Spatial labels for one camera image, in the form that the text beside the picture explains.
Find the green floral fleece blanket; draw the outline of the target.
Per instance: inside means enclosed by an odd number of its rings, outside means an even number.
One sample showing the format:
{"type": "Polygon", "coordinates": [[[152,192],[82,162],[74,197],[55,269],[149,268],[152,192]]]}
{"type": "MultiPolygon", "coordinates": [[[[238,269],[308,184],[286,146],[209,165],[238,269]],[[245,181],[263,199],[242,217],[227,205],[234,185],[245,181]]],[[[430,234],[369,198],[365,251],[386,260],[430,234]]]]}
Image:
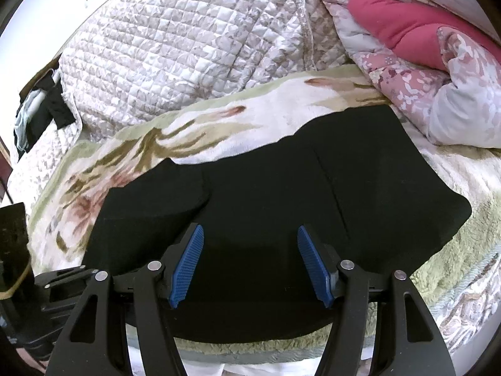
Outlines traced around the green floral fleece blanket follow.
{"type": "MultiPolygon", "coordinates": [[[[383,101],[356,66],[342,65],[113,127],[98,143],[81,122],[50,126],[30,153],[32,269],[41,274],[80,263],[108,190],[164,159],[194,164],[242,154],[290,136],[317,116],[383,101]]],[[[473,209],[452,241],[413,276],[447,348],[455,352],[500,310],[500,153],[437,147],[409,120],[402,119],[402,126],[439,177],[473,209]]]]}

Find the beige quilted bedspread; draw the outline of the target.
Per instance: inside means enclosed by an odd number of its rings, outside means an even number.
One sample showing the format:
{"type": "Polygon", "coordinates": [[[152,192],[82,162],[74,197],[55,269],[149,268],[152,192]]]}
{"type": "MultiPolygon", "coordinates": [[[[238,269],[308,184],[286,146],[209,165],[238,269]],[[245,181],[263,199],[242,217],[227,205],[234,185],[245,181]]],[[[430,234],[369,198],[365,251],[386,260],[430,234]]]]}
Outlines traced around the beige quilted bedspread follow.
{"type": "Polygon", "coordinates": [[[1,135],[53,58],[74,125],[15,157],[8,191],[35,200],[63,154],[200,100],[346,61],[322,0],[24,0],[1,35],[1,135]]]}

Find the pink floral folded comforter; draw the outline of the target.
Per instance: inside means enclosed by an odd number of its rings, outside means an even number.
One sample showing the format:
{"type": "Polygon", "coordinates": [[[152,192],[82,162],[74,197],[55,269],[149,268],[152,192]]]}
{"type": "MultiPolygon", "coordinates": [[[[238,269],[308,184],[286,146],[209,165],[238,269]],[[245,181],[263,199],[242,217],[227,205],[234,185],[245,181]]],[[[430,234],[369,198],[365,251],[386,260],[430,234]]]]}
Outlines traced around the pink floral folded comforter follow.
{"type": "Polygon", "coordinates": [[[323,3],[350,59],[429,141],[499,147],[499,0],[323,3]]]}

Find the black pants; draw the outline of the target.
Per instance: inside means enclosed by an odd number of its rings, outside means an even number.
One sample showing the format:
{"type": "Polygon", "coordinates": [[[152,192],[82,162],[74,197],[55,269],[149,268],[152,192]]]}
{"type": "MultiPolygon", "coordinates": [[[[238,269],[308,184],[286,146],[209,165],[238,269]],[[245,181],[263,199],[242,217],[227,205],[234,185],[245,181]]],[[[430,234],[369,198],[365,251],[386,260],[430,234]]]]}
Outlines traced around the black pants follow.
{"type": "Polygon", "coordinates": [[[375,105],[316,118],[245,154],[199,165],[162,161],[108,192],[83,262],[129,273],[199,223],[204,247],[174,312],[175,336],[216,344],[289,339],[332,320],[297,247],[301,225],[368,272],[412,273],[470,213],[393,110],[375,105]]]}

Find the dark clothes pile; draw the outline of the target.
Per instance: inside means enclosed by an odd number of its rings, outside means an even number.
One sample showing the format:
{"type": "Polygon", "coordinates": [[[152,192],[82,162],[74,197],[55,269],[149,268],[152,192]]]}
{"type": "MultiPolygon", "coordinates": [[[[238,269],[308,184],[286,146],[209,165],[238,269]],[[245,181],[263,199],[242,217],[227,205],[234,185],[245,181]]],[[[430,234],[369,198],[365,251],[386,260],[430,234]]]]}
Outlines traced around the dark clothes pile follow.
{"type": "Polygon", "coordinates": [[[75,122],[75,116],[63,99],[60,79],[59,69],[47,70],[21,100],[13,125],[19,158],[32,150],[52,121],[57,129],[75,122]]]}

